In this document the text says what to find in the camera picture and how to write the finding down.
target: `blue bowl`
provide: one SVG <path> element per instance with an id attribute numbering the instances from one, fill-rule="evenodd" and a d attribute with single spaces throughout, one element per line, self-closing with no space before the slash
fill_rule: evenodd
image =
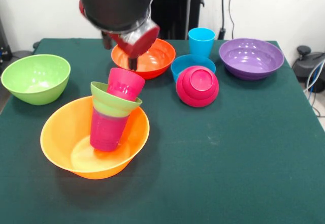
<path id="1" fill-rule="evenodd" d="M 176 58 L 171 65 L 174 81 L 177 81 L 178 76 L 183 70 L 192 66 L 203 66 L 210 69 L 213 73 L 216 71 L 215 64 L 207 57 L 200 55 L 182 55 Z"/>

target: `magenta bowl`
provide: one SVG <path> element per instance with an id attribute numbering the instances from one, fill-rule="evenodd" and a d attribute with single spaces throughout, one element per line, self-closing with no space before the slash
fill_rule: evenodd
<path id="1" fill-rule="evenodd" d="M 255 39 L 234 39 L 219 50 L 227 70 L 244 80 L 266 78 L 284 63 L 284 55 L 276 46 Z"/>
<path id="2" fill-rule="evenodd" d="M 193 66 L 179 75 L 176 81 L 176 92 L 185 104 L 192 107 L 205 107 L 217 98 L 219 82 L 210 69 Z"/>

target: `teal bowl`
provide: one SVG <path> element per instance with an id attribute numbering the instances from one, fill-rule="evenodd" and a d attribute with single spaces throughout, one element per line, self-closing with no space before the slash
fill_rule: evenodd
<path id="1" fill-rule="evenodd" d="M 15 97 L 40 106 L 55 101 L 62 94 L 70 71 L 70 64 L 62 57 L 32 55 L 8 66 L 1 82 Z"/>

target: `light orange bowl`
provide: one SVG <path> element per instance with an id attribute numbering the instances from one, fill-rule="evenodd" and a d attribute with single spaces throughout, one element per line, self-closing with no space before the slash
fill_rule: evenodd
<path id="1" fill-rule="evenodd" d="M 149 136 L 149 120 L 134 110 L 116 150 L 103 152 L 90 145 L 92 97 L 72 101 L 50 116 L 41 132 L 41 148 L 56 166 L 88 179 L 104 179 L 122 171 L 140 152 Z"/>
<path id="2" fill-rule="evenodd" d="M 112 60 L 120 68 L 129 70 L 128 55 L 118 46 L 112 50 Z M 156 39 L 151 48 L 139 56 L 138 69 L 136 74 L 144 79 L 152 79 L 163 74 L 175 59 L 176 52 L 174 47 L 168 42 Z"/>

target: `stacked cups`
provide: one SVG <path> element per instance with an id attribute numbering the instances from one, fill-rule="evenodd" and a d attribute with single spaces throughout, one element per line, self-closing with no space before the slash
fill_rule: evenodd
<path id="1" fill-rule="evenodd" d="M 90 143 L 98 150 L 112 151 L 118 146 L 131 112 L 142 101 L 137 98 L 145 80 L 120 68 L 112 68 L 108 84 L 92 82 L 93 115 Z"/>

